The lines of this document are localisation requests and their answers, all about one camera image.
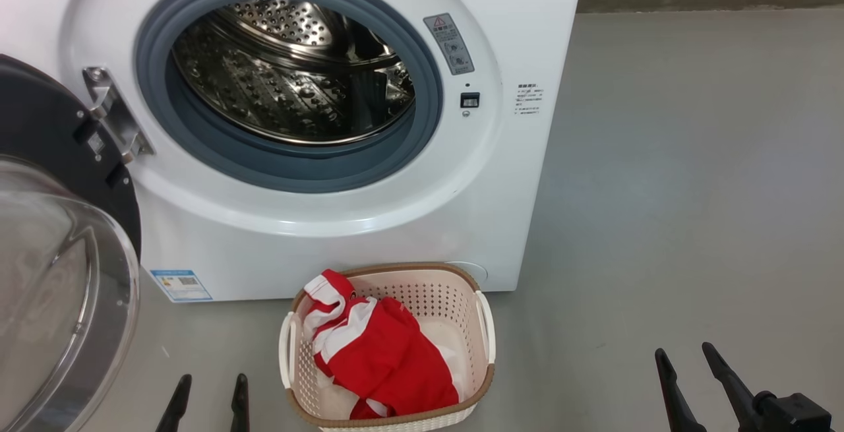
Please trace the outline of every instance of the white washing machine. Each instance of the white washing machine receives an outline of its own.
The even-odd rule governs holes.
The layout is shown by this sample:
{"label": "white washing machine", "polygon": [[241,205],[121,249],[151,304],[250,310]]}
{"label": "white washing machine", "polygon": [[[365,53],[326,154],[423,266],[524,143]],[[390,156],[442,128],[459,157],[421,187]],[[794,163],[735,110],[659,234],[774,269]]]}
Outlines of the white washing machine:
{"label": "white washing machine", "polygon": [[[516,288],[576,0],[0,2],[0,69],[40,87],[7,84],[3,117],[65,117],[94,198],[135,192],[140,225],[71,186],[172,300],[406,261]],[[57,113],[60,86],[90,110]],[[0,148],[73,176],[56,144]]]}

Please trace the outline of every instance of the basket handle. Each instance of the basket handle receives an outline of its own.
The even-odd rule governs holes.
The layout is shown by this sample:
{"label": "basket handle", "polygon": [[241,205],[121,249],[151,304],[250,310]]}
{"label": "basket handle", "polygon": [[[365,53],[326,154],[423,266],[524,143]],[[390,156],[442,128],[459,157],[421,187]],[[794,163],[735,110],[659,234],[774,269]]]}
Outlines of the basket handle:
{"label": "basket handle", "polygon": [[278,369],[281,369],[281,382],[284,389],[290,389],[293,384],[293,362],[296,360],[296,348],[291,341],[295,338],[296,324],[293,322],[293,312],[287,313],[278,334]]}
{"label": "basket handle", "polygon": [[482,291],[475,291],[477,297],[477,316],[481,319],[483,327],[483,345],[486,347],[486,357],[489,365],[495,363],[495,322],[492,321],[492,309],[489,308],[489,302],[486,301],[486,296]]}

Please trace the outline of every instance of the gray rubber seal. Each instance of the gray rubber seal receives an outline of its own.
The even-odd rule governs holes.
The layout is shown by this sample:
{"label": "gray rubber seal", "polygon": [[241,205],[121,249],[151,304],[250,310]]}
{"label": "gray rubber seal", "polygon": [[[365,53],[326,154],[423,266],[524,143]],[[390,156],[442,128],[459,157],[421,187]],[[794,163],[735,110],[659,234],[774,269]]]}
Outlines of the gray rubber seal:
{"label": "gray rubber seal", "polygon": [[346,191],[377,182],[409,164],[434,135],[442,81],[434,57],[410,23],[382,0],[303,0],[369,27],[407,67],[416,103],[375,137],[341,146],[303,147],[249,134],[200,101],[171,57],[178,35],[200,16],[240,0],[162,0],[136,44],[138,84],[153,116],[187,152],[251,185],[299,193]]}

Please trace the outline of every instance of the brown basket rim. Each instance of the brown basket rim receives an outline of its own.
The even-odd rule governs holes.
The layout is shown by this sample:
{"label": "brown basket rim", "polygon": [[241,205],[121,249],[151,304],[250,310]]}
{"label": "brown basket rim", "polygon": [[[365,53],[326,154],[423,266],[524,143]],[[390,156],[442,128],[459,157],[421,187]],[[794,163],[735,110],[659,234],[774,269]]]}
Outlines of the brown basket rim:
{"label": "brown basket rim", "polygon": [[[465,270],[462,270],[459,267],[452,266],[451,264],[445,264],[441,262],[380,264],[380,266],[370,266],[361,267],[359,269],[344,270],[343,272],[341,272],[341,274],[347,276],[348,278],[355,278],[356,276],[379,274],[382,272],[391,272],[392,270],[446,270],[447,272],[451,272],[453,274],[461,276],[461,278],[464,279],[464,281],[466,281],[466,283],[470,285],[474,292],[480,290],[480,287],[479,285],[477,285],[477,282],[472,278],[472,276],[468,275]],[[298,310],[299,303],[301,303],[304,297],[305,290],[303,289],[299,291],[299,294],[296,295],[296,298],[293,300],[293,305],[290,307],[293,312],[296,312]],[[353,427],[380,427],[384,425],[395,425],[397,423],[419,422],[420,420],[434,419],[434,417],[442,417],[448,414],[459,413],[470,407],[473,407],[483,398],[486,392],[488,392],[489,387],[492,386],[492,376],[494,374],[495,365],[488,365],[486,367],[486,375],[485,377],[483,377],[483,384],[481,384],[480,388],[477,389],[476,393],[474,393],[471,397],[469,397],[463,402],[460,402],[453,406],[449,406],[447,408],[439,408],[425,413],[416,413],[395,417],[383,417],[382,419],[320,419],[319,417],[315,417],[311,414],[308,414],[307,411],[302,408],[302,405],[299,404],[299,401],[296,400],[296,395],[293,393],[292,388],[287,389],[287,401],[290,402],[290,405],[292,405],[293,410],[295,410],[296,414],[299,414],[299,417],[302,417],[305,422],[312,423],[317,427],[325,427],[329,429]]]}

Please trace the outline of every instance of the blue and white sticker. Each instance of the blue and white sticker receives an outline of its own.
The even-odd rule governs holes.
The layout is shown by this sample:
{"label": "blue and white sticker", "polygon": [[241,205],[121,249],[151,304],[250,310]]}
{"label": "blue and white sticker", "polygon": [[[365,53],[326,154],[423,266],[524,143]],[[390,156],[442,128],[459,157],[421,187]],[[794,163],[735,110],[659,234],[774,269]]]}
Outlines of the blue and white sticker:
{"label": "blue and white sticker", "polygon": [[193,270],[151,270],[159,287],[174,302],[207,302],[211,294]]}

